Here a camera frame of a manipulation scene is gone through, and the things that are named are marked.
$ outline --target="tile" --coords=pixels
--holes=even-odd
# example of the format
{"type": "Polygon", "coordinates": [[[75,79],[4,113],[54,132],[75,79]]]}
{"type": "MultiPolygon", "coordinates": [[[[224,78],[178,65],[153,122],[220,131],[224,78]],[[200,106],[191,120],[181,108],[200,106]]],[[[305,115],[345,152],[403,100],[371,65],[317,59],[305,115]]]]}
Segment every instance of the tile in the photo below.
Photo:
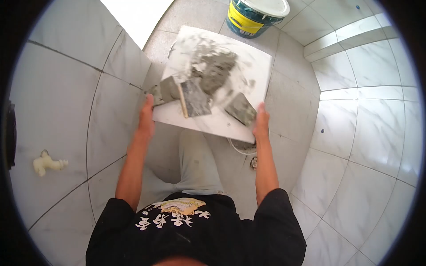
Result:
{"type": "Polygon", "coordinates": [[[84,265],[94,227],[85,183],[49,210],[29,234],[52,265],[84,265]]]}
{"type": "Polygon", "coordinates": [[[142,87],[151,61],[132,38],[122,31],[106,61],[104,71],[137,87],[142,87]]]}
{"type": "Polygon", "coordinates": [[[404,106],[405,137],[398,179],[416,186],[423,157],[422,109],[417,102],[406,101],[404,106]]]}
{"type": "Polygon", "coordinates": [[[305,204],[293,196],[288,195],[293,208],[294,216],[296,216],[299,222],[300,228],[302,229],[305,240],[311,235],[312,231],[320,222],[321,218],[311,211],[305,204]]]}
{"type": "Polygon", "coordinates": [[[191,26],[219,33],[229,5],[210,0],[175,0],[157,25],[157,30],[178,33],[191,26]]]}
{"type": "Polygon", "coordinates": [[[395,181],[393,177],[349,162],[323,220],[360,248],[379,221],[395,181]]]}
{"type": "Polygon", "coordinates": [[[404,100],[402,88],[399,86],[358,88],[359,99],[391,99],[404,100]]]}
{"type": "Polygon", "coordinates": [[[10,176],[27,228],[86,181],[87,123],[99,75],[99,71],[49,49],[31,43],[23,48],[10,94],[17,127],[16,165],[10,176]],[[67,159],[69,165],[39,177],[32,161],[44,149],[52,159],[67,159]]]}
{"type": "Polygon", "coordinates": [[[309,149],[291,193],[322,217],[336,194],[347,164],[342,158],[309,149]]]}
{"type": "Polygon", "coordinates": [[[404,143],[404,102],[358,100],[350,161],[397,177],[404,143]]]}
{"type": "Polygon", "coordinates": [[[396,181],[382,217],[360,248],[360,251],[375,264],[379,264],[400,233],[410,210],[414,192],[414,187],[399,180],[396,181]]]}
{"type": "Polygon", "coordinates": [[[401,76],[402,85],[417,86],[416,74],[414,72],[414,68],[412,67],[409,53],[407,53],[401,40],[391,39],[389,40],[389,44],[391,45],[392,51],[394,53],[394,56],[398,65],[398,71],[401,76]]]}
{"type": "Polygon", "coordinates": [[[387,40],[346,51],[359,87],[400,85],[398,68],[387,40]]]}
{"type": "Polygon", "coordinates": [[[320,100],[358,99],[358,88],[338,89],[321,93],[320,100]]]}
{"type": "Polygon", "coordinates": [[[345,265],[357,252],[346,239],[327,223],[320,221],[306,241],[306,254],[302,266],[345,265]]]}
{"type": "Polygon", "coordinates": [[[309,6],[334,29],[373,15],[363,0],[315,0],[309,6]]]}
{"type": "Polygon", "coordinates": [[[320,101],[311,148],[348,159],[354,140],[357,111],[357,100],[320,101]]]}
{"type": "Polygon", "coordinates": [[[52,2],[29,39],[102,69],[122,28],[99,0],[52,2]]]}
{"type": "Polygon", "coordinates": [[[126,154],[140,94],[140,89],[127,82],[108,74],[101,75],[87,134],[88,177],[126,154]]]}
{"type": "Polygon", "coordinates": [[[125,157],[109,165],[89,179],[90,202],[92,203],[95,221],[104,210],[110,198],[115,197],[118,177],[123,168],[125,157]]]}
{"type": "Polygon", "coordinates": [[[357,86],[346,52],[330,55],[312,63],[321,91],[357,86]]]}
{"type": "Polygon", "coordinates": [[[305,46],[329,34],[333,28],[308,6],[281,30],[305,46]]]}

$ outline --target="printed graphic on t-shirt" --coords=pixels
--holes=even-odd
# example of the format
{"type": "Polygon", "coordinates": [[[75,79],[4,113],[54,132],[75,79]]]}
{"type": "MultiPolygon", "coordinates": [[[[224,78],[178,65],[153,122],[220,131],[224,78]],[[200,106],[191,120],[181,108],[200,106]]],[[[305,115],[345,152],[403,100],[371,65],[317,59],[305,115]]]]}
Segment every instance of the printed graphic on t-shirt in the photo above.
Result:
{"type": "MultiPolygon", "coordinates": [[[[192,227],[191,224],[191,215],[198,215],[199,217],[209,218],[210,213],[208,211],[198,211],[197,209],[201,206],[206,205],[202,200],[197,200],[190,197],[181,197],[175,200],[167,200],[162,202],[153,203],[143,209],[142,215],[148,215],[148,212],[153,209],[161,209],[161,213],[152,220],[156,224],[157,228],[162,228],[163,225],[167,222],[166,218],[170,217],[170,222],[173,222],[175,226],[181,226],[186,224],[189,227],[192,227]]],[[[146,230],[147,227],[151,224],[149,222],[149,217],[141,217],[141,221],[138,224],[135,224],[139,230],[146,230]]]]}

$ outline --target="light gray pants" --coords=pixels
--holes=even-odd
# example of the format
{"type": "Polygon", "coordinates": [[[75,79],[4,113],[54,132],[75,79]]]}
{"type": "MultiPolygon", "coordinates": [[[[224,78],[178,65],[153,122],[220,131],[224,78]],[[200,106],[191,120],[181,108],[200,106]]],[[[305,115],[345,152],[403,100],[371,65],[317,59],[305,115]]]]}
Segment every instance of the light gray pants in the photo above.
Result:
{"type": "Polygon", "coordinates": [[[139,208],[159,202],[174,192],[192,195],[223,193],[213,153],[201,132],[185,129],[179,138],[181,181],[166,183],[144,167],[139,208]]]}

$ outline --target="bucket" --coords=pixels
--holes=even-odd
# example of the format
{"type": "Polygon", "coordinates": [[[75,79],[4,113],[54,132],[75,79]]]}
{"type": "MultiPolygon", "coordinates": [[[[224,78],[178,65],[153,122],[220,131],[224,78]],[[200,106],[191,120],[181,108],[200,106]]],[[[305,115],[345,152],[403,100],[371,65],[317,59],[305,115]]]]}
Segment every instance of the bucket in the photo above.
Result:
{"type": "Polygon", "coordinates": [[[286,0],[231,0],[226,25],[238,36],[253,39],[280,23],[289,12],[286,0]]]}

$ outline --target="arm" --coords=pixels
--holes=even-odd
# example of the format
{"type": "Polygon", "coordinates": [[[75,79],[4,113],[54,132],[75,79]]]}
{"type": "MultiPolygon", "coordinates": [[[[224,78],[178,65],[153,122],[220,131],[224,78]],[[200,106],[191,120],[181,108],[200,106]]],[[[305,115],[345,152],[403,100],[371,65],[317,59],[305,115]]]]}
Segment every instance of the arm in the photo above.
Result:
{"type": "Polygon", "coordinates": [[[127,202],[136,212],[142,191],[142,171],[148,144],[154,135],[153,96],[147,95],[145,105],[139,113],[139,127],[127,149],[127,159],[118,178],[115,197],[127,202]]]}

